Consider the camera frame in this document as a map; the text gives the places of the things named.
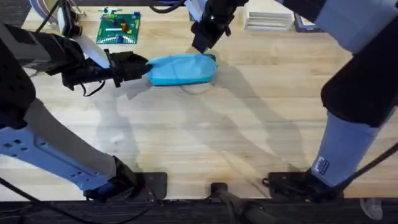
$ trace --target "black cable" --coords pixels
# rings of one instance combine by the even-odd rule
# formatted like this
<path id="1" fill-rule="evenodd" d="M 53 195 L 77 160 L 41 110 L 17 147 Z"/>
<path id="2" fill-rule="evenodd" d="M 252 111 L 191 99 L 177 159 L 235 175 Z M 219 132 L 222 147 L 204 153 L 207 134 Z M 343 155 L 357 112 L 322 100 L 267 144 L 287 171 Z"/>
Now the black cable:
<path id="1" fill-rule="evenodd" d="M 154 12 L 160 13 L 160 14 L 166 14 L 169 12 L 172 12 L 176 10 L 178 7 L 180 7 L 186 0 L 179 0 L 176 2 L 174 5 L 168 7 L 167 9 L 157 9 L 153 4 L 151 4 L 149 7 L 152 9 Z"/>
<path id="2" fill-rule="evenodd" d="M 73 220 L 76 220 L 76 221 L 81 222 L 81 223 L 86 223 L 86 224 L 125 224 L 125 223 L 131 222 L 131 221 L 143 216 L 145 213 L 147 213 L 149 210 L 151 210 L 155 206 L 155 205 L 153 205 L 153 206 L 151 206 L 149 208 L 146 208 L 143 211 L 141 211 L 140 213 L 138 213 L 137 215 L 134 215 L 133 217 L 131 217 L 131 218 L 127 219 L 127 220 L 121 221 L 121 222 L 112 222 L 112 223 L 92 222 L 92 221 L 89 221 L 89 220 L 84 220 L 82 218 L 76 217 L 76 216 L 74 216 L 74 215 L 62 210 L 61 208 L 57 208 L 57 207 L 51 205 L 50 203 L 42 202 L 41 200 L 31 196 L 30 194 L 22 191 L 21 189 L 17 188 L 16 186 L 14 186 L 12 184 L 10 184 L 9 182 L 7 182 L 6 180 L 4 180 L 1 177 L 0 177 L 0 184 L 2 184 L 3 186 L 7 187 L 10 190 L 12 190 L 13 192 L 19 194 L 20 196 L 30 200 L 31 202 L 34 202 L 34 203 L 39 204 L 39 205 L 41 205 L 43 207 L 46 207 L 46 208 L 48 208 L 50 210 L 53 210 L 53 211 L 58 212 L 58 213 L 60 213 L 62 215 L 65 215 L 68 218 L 71 218 Z"/>
<path id="3" fill-rule="evenodd" d="M 83 96 L 92 96 L 96 92 L 100 91 L 105 86 L 106 81 L 103 80 L 103 81 L 99 81 L 99 82 L 102 83 L 102 84 L 96 90 L 92 91 L 89 94 L 86 94 L 86 92 L 87 92 L 86 87 L 81 83 L 80 85 L 81 85 L 81 88 L 83 89 Z"/>
<path id="4" fill-rule="evenodd" d="M 54 6 L 51 8 L 49 14 L 47 15 L 47 17 L 43 20 L 42 24 L 39 26 L 39 28 L 37 28 L 37 30 L 35 32 L 40 32 L 44 25 L 50 20 L 52 14 L 55 12 L 55 10 L 57 9 L 58 5 L 59 5 L 59 1 L 56 1 Z"/>

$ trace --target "wooden tabletop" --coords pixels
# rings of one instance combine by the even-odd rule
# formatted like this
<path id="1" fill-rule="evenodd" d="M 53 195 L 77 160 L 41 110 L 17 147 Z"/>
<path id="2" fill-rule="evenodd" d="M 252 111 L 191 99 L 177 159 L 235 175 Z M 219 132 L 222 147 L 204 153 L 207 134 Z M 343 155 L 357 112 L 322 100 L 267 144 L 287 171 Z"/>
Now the wooden tabletop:
<path id="1" fill-rule="evenodd" d="M 93 40 L 99 9 L 83 7 L 83 32 Z M 142 13 L 138 43 L 102 48 L 146 58 L 194 52 L 186 9 L 166 15 L 148 7 L 122 9 Z M 31 11 L 23 28 L 34 30 L 41 22 Z M 228 183 L 240 197 L 268 197 L 260 183 L 268 172 L 307 170 L 314 160 L 326 122 L 321 87 L 351 55 L 328 34 L 244 30 L 240 9 L 231 30 L 210 51 L 219 65 L 211 84 L 154 87 L 143 79 L 115 88 L 108 82 L 87 98 L 80 88 L 65 88 L 61 76 L 32 79 L 51 113 L 88 143 L 133 170 L 168 173 L 167 198 L 204 198 L 212 182 Z M 393 145 L 397 129 L 394 115 L 363 162 Z M 394 156 L 358 179 L 346 196 L 398 197 L 396 169 Z M 0 157 L 0 176 L 40 199 L 83 199 L 73 184 L 16 159 Z M 1 189 L 0 200 L 22 198 Z"/>

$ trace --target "blue fabric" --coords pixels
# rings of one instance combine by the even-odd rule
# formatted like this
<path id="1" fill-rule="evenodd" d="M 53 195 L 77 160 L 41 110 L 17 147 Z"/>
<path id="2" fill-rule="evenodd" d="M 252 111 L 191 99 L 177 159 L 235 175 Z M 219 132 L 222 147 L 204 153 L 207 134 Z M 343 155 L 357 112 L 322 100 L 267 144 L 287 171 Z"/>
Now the blue fabric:
<path id="1" fill-rule="evenodd" d="M 154 67 L 147 77 L 154 85 L 188 85 L 210 82 L 217 71 L 216 62 L 208 55 L 178 54 L 152 59 Z"/>

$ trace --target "black mount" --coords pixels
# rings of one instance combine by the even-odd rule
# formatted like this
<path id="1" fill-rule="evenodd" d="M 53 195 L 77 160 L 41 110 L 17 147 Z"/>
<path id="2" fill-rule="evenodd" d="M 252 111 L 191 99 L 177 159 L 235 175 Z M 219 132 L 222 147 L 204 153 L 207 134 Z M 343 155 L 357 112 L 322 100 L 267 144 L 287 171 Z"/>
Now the black mount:
<path id="1" fill-rule="evenodd" d="M 99 202 L 109 202 L 133 198 L 134 200 L 162 200 L 167 194 L 167 174 L 165 172 L 133 172 L 127 165 L 114 157 L 116 177 L 94 190 L 86 190 L 83 195 Z"/>
<path id="2" fill-rule="evenodd" d="M 329 202 L 343 198 L 343 188 L 331 188 L 307 172 L 270 172 L 262 184 L 272 198 L 281 201 Z"/>

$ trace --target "green lego baseplate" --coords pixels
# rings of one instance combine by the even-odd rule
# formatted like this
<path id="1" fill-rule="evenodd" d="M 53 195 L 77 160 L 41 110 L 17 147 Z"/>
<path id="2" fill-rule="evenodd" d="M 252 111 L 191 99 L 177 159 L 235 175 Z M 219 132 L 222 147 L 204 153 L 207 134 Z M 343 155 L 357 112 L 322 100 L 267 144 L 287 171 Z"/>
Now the green lego baseplate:
<path id="1" fill-rule="evenodd" d="M 136 44 L 141 14 L 104 14 L 101 17 L 96 44 Z"/>

